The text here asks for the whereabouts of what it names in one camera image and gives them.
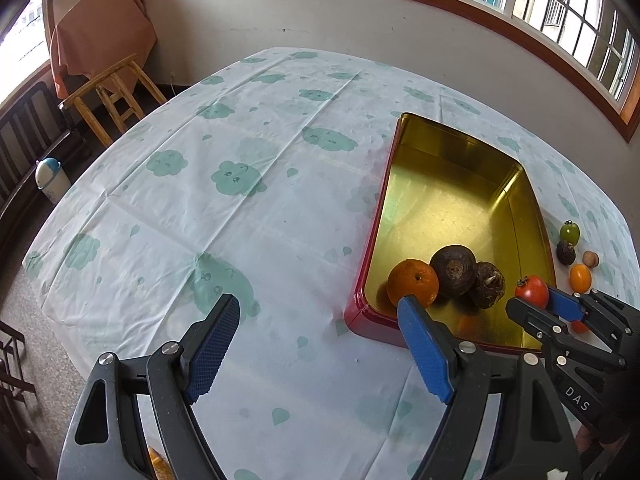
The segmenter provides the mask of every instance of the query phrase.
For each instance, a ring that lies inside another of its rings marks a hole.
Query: floor
[[[138,101],[147,114],[158,106],[147,98],[139,98]],[[120,136],[108,118],[96,115],[113,139]],[[91,133],[84,132],[83,137],[90,156],[65,166],[72,182],[104,151]],[[52,211],[53,205],[44,195],[38,196],[22,222],[22,232],[12,247],[3,251],[0,266],[0,320],[24,334],[26,344],[20,355],[22,370],[25,380],[33,383],[37,392],[36,396],[24,394],[26,406],[21,403],[18,406],[30,421],[31,429],[40,437],[48,457],[48,465],[43,467],[46,471],[42,475],[47,479],[56,477],[66,430],[84,387],[84,379],[72,365],[37,306],[30,281],[21,265],[31,242]]]

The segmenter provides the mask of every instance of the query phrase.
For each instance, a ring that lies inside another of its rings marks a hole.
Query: dark purple fruit
[[[561,264],[569,266],[575,261],[575,248],[566,240],[560,240],[556,247],[556,256]]]
[[[476,281],[469,289],[469,297],[476,306],[489,308],[504,296],[504,276],[494,264],[478,262]]]
[[[462,245],[450,245],[437,251],[430,261],[440,282],[440,294],[459,298],[476,281],[476,257]]]

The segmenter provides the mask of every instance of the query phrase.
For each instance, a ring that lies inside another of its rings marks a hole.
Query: orange
[[[591,287],[591,271],[585,264],[575,264],[569,271],[569,283],[572,291],[587,292]]]
[[[386,294],[394,306],[398,306],[402,297],[413,294],[427,308],[436,299],[439,288],[436,271],[421,260],[400,262],[386,280]]]

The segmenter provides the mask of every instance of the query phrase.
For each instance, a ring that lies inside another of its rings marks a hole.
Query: trash can
[[[53,204],[60,202],[71,187],[62,165],[55,158],[45,158],[38,162],[36,184]]]

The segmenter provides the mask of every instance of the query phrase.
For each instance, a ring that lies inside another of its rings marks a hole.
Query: tablecloth
[[[594,286],[635,303],[640,270],[625,220],[534,134],[413,73],[270,48],[140,121],[34,240],[24,267],[80,373],[104,351],[129,358],[180,339],[230,292],[241,325],[194,406],[227,477],[410,478],[444,407],[407,350],[351,333],[342,317],[404,111],[519,160],[551,243],[565,220],[578,222],[578,258],[600,254]],[[566,268],[556,269],[568,289]],[[481,475],[497,402],[467,480]],[[148,435],[157,438],[152,425]]]

